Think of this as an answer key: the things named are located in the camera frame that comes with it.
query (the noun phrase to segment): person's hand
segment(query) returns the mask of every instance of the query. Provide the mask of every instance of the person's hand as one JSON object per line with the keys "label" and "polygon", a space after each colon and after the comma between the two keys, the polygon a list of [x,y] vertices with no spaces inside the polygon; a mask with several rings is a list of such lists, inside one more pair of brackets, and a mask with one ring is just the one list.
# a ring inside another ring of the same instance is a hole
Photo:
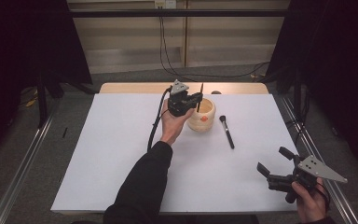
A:
{"label": "person's hand", "polygon": [[[321,178],[317,179],[318,183],[322,185]],[[316,188],[324,193],[324,188],[321,185],[316,185]],[[324,197],[316,191],[310,194],[308,191],[298,184],[292,183],[293,190],[299,195],[297,197],[297,212],[302,223],[314,222],[326,217]]]}
{"label": "person's hand", "polygon": [[159,139],[162,142],[168,143],[170,146],[175,142],[183,129],[185,121],[191,117],[194,112],[194,108],[189,109],[185,115],[176,117],[168,110],[168,100],[164,101],[164,105],[161,110],[162,121],[162,136]]}

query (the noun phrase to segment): beige cup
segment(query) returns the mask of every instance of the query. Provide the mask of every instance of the beige cup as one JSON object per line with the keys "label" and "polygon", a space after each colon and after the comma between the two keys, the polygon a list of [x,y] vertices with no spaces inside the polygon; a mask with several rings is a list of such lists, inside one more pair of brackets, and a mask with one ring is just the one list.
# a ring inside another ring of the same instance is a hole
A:
{"label": "beige cup", "polygon": [[212,128],[216,107],[211,100],[202,98],[200,110],[194,111],[193,115],[187,120],[187,125],[192,130],[200,133],[209,131]]}

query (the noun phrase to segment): person's arm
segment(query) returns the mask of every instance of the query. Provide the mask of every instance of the person's arm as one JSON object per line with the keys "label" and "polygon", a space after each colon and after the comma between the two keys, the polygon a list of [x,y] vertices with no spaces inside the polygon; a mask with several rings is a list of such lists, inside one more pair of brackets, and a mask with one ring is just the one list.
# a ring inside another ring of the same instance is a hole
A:
{"label": "person's arm", "polygon": [[107,208],[103,223],[153,223],[158,217],[162,197],[171,165],[172,148],[183,129],[185,121],[194,112],[190,109],[182,117],[162,107],[162,136],[153,147],[138,160],[120,190],[115,203]]}
{"label": "person's arm", "polygon": [[[322,187],[323,181],[321,178],[317,179],[318,185],[316,188],[324,193]],[[297,197],[297,212],[300,217],[301,223],[307,224],[335,224],[336,222],[326,216],[326,208],[324,197],[318,192],[312,192],[311,194],[297,182],[292,183],[293,190],[298,194]]]}

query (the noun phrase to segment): silver bracket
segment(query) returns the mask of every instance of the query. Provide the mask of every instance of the silver bracket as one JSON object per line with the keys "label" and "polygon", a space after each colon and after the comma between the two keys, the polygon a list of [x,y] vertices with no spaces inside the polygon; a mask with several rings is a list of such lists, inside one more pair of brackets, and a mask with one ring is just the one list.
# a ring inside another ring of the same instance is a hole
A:
{"label": "silver bracket", "polygon": [[182,82],[178,81],[178,79],[176,79],[172,85],[171,95],[175,95],[176,93],[186,91],[188,89],[189,87],[187,85],[183,84]]}
{"label": "silver bracket", "polygon": [[305,160],[301,161],[298,168],[313,176],[319,176],[324,179],[330,179],[341,183],[348,183],[348,179],[339,175],[323,162],[316,159],[313,155],[308,156]]}

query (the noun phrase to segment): wall socket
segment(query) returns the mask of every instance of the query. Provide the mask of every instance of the wall socket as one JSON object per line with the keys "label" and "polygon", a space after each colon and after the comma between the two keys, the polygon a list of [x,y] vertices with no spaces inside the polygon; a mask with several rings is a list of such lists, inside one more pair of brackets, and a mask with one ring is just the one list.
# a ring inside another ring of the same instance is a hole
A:
{"label": "wall socket", "polygon": [[176,9],[176,0],[155,0],[155,9]]}

